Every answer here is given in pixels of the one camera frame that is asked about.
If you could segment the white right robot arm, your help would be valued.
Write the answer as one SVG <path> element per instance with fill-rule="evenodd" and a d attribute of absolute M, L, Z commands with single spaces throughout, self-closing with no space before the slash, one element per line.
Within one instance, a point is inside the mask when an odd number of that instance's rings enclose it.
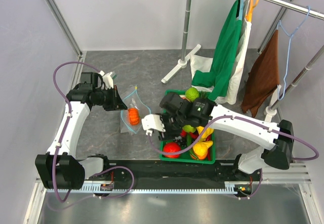
<path fill-rule="evenodd" d="M 294 131 L 287 120 L 265 122 L 235 113 L 207 98 L 190 102 L 175 92 L 165 95 L 159 105 L 165 110 L 160 116 L 165 126 L 165 132 L 160 134 L 164 140 L 171 139 L 184 126 L 190 125 L 222 130 L 258 144 L 258 148 L 236 158 L 231 172 L 237 180 L 244 180 L 265 166 L 280 170 L 290 168 Z"/>

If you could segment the green apple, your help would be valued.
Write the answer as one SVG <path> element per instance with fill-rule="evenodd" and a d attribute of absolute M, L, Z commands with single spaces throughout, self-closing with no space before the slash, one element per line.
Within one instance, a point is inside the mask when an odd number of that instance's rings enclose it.
<path fill-rule="evenodd" d="M 182 127 L 182 129 L 186 132 L 186 133 L 194 133 L 196 132 L 196 127 L 193 127 L 191 125 L 185 125 Z"/>

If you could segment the orange mini pumpkin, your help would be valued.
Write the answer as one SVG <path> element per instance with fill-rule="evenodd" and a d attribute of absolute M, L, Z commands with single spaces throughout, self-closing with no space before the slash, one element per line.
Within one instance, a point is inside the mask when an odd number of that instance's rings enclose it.
<path fill-rule="evenodd" d="M 128 109 L 128 121 L 130 125 L 138 125 L 140 123 L 139 110 L 136 108 Z"/>

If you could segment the clear zip top bag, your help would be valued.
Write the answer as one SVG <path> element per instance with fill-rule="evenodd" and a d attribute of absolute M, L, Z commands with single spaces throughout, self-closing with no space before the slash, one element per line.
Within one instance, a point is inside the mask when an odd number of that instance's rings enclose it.
<path fill-rule="evenodd" d="M 150 114 L 151 109 L 140 99 L 136 85 L 123 93 L 121 99 L 127 106 L 127 110 L 120 112 L 120 132 L 137 134 L 142 128 L 142 118 Z"/>

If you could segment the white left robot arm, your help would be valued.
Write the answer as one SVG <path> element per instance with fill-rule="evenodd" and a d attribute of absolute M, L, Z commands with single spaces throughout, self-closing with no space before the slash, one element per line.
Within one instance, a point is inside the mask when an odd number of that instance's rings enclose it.
<path fill-rule="evenodd" d="M 114 72 L 83 72 L 80 82 L 67 97 L 59 130 L 45 154 L 37 155 L 35 166 L 47 189 L 79 190 L 86 179 L 106 180 L 111 175 L 108 158 L 95 154 L 76 159 L 76 147 L 86 118 L 94 106 L 105 111 L 127 109 L 113 83 Z"/>

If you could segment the yellow banana bunch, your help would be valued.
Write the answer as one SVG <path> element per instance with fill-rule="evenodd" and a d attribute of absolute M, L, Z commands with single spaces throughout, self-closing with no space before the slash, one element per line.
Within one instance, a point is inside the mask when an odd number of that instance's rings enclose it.
<path fill-rule="evenodd" d="M 204 128 L 203 126 L 198 126 L 196 128 L 198 135 L 200 136 L 199 141 L 205 142 L 208 141 L 208 137 L 213 134 L 214 129 L 212 128 Z"/>

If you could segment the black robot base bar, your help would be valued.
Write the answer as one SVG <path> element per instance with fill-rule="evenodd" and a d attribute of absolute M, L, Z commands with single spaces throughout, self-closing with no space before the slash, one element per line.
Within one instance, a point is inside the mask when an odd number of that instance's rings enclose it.
<path fill-rule="evenodd" d="M 217 189 L 225 182 L 249 184 L 260 179 L 260 170 L 251 175 L 234 172 L 233 160 L 214 164 L 169 162 L 161 160 L 110 160 L 109 167 L 129 168 L 135 178 L 133 189 Z"/>

